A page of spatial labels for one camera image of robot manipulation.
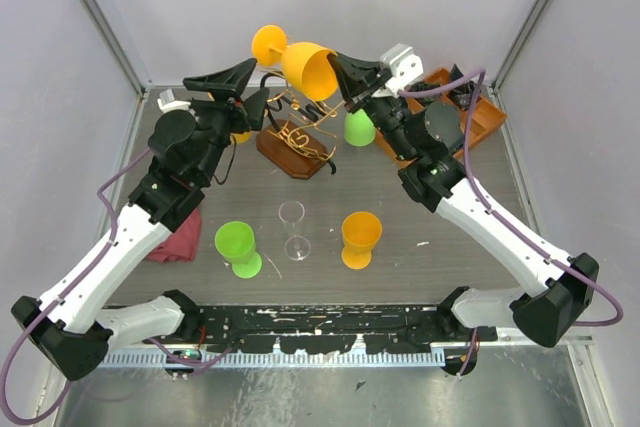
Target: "orange cup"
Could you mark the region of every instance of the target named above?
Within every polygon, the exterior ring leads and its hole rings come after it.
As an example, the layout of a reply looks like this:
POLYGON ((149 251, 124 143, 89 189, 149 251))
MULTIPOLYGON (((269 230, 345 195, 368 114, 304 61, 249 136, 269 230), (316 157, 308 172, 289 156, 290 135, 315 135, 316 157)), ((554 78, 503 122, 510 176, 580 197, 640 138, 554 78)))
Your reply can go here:
POLYGON ((382 224, 371 212, 354 212, 342 223, 342 261, 350 269, 364 269, 382 235, 382 224))

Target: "cup rim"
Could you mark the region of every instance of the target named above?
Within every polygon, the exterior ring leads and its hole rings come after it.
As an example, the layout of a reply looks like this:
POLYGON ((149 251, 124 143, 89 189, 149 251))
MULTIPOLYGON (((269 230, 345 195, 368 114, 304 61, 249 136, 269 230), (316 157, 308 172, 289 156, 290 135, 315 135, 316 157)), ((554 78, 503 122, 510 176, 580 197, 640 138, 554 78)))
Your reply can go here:
POLYGON ((375 221, 376 221, 376 224, 378 225, 379 233, 378 233, 377 238, 376 238, 375 240, 373 240, 372 242, 368 242, 368 243, 366 243, 366 244, 359 244, 359 243, 355 243, 355 242, 352 242, 351 240, 349 240, 349 243, 350 243, 350 244, 352 244, 352 245, 354 245, 355 247, 367 247, 367 246, 369 246, 369 245, 373 245, 373 244, 375 244, 376 242, 378 242, 378 241, 380 240, 380 237, 382 237, 382 222, 380 221, 380 219, 378 218, 378 216, 377 216, 377 215, 375 215, 375 214, 374 214, 374 213, 372 213, 372 212, 367 212, 366 210, 359 210, 358 212, 353 212, 353 213, 351 213, 351 214, 347 215, 347 217, 342 221, 342 228, 341 228, 341 230, 342 230, 342 237, 343 237, 343 239, 345 239, 345 238, 346 238, 346 235, 345 235, 345 233, 344 233, 344 224, 345 224, 345 223, 347 222, 347 220, 349 220, 351 217, 353 217, 354 215, 358 215, 358 214, 366 214, 366 215, 368 215, 368 216, 370 216, 370 217, 374 218, 374 219, 375 219, 375 221))
POLYGON ((242 221, 240 221, 240 220, 232 220, 231 222, 226 222, 226 223, 222 224, 222 225, 220 226, 220 228, 219 228, 219 229, 217 230, 217 232, 216 232, 216 235, 215 235, 215 237, 214 237, 214 239, 213 239, 213 243, 215 244, 215 246, 216 246, 216 250, 218 251, 218 253, 219 253, 220 255, 222 255, 223 257, 225 257, 225 258, 226 258, 226 257, 229 257, 229 254, 227 254, 227 253, 222 253, 222 252, 220 251, 220 247, 218 246, 218 234, 219 234, 219 233, 220 233, 220 231, 221 231, 222 229, 224 229, 225 227, 229 228, 228 226, 232 226, 232 225, 242 225, 243 227, 245 227, 245 226, 246 226, 246 227, 249 229, 249 233, 251 234, 251 242, 250 242, 249 246, 248 246, 248 247, 247 247, 243 252, 241 252, 241 253, 239 253, 239 254, 234 254, 234 255, 232 255, 231 257, 242 257, 243 255, 246 255, 246 254, 247 254, 247 252, 249 252, 249 251, 253 248, 253 246, 255 245, 255 242, 256 242, 256 236, 255 236, 255 233, 253 232, 253 229, 251 228, 251 226, 250 226, 249 224, 247 224, 246 222, 242 222, 242 221))
POLYGON ((298 200, 287 200, 285 202, 283 202, 282 204, 280 204, 280 207, 278 207, 278 218, 280 219, 280 222, 284 222, 286 224, 295 224, 296 222, 300 222, 302 219, 304 219, 304 216, 306 214, 306 209, 304 208, 304 204, 298 200), (297 220, 289 221, 289 220, 284 220, 282 218, 282 208, 286 205, 286 204, 298 204, 300 207, 302 207, 302 214, 300 215, 300 218, 297 220))

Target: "black cable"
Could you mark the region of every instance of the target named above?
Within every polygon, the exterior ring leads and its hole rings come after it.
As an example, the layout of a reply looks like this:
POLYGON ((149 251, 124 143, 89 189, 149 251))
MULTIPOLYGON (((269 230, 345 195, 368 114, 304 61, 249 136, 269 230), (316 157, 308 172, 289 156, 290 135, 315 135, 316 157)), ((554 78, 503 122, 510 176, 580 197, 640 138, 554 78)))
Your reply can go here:
POLYGON ((233 152, 231 153, 231 160, 229 161, 229 167, 227 167, 227 173, 224 176, 224 179, 222 179, 222 181, 218 180, 218 177, 216 177, 216 174, 213 174, 213 178, 216 181, 216 184, 218 185, 224 185, 224 183, 227 181, 227 179, 229 178, 229 172, 231 172, 231 166, 233 165, 233 160, 236 158, 236 147, 238 147, 238 142, 236 141, 236 138, 232 135, 231 136, 231 141, 233 142, 233 152))
MULTIPOLYGON (((264 89, 265 85, 267 84, 267 79, 269 77, 278 77, 278 78, 280 78, 280 76, 278 74, 276 74, 276 73, 267 72, 260 79, 260 88, 261 89, 264 89)), ((269 122, 271 122, 271 126, 273 127, 273 130, 275 130, 275 132, 277 134, 278 132, 280 132, 280 126, 278 125, 278 122, 276 122, 276 119, 275 119, 275 117, 273 116, 273 114, 271 112, 280 112, 282 110, 282 102, 280 102, 280 99, 277 99, 276 103, 278 104, 278 108, 275 108, 275 107, 267 104, 266 112, 267 112, 267 117, 269 118, 269 122)))

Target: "white bracket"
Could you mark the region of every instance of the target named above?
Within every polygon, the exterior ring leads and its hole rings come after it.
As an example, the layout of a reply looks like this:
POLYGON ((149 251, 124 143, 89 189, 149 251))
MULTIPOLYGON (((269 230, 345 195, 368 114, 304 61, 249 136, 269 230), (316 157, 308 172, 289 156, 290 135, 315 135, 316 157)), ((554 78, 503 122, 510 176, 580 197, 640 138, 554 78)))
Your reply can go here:
POLYGON ((398 97, 398 92, 421 80, 424 75, 422 60, 413 53, 413 48, 397 44, 380 57, 380 64, 391 70, 392 77, 372 97, 398 97))
POLYGON ((160 92, 158 96, 158 107, 163 114, 171 112, 172 110, 189 110, 191 102, 184 100, 176 100, 173 90, 167 89, 160 92))

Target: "red cloth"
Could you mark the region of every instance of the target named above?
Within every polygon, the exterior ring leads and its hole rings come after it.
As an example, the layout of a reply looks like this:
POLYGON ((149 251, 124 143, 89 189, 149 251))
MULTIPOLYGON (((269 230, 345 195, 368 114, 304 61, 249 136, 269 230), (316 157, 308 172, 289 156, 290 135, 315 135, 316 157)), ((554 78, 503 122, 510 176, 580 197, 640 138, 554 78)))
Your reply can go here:
POLYGON ((147 260, 155 262, 192 261, 198 251, 201 230, 202 217, 200 217, 200 212, 196 209, 178 227, 178 230, 147 255, 147 260))

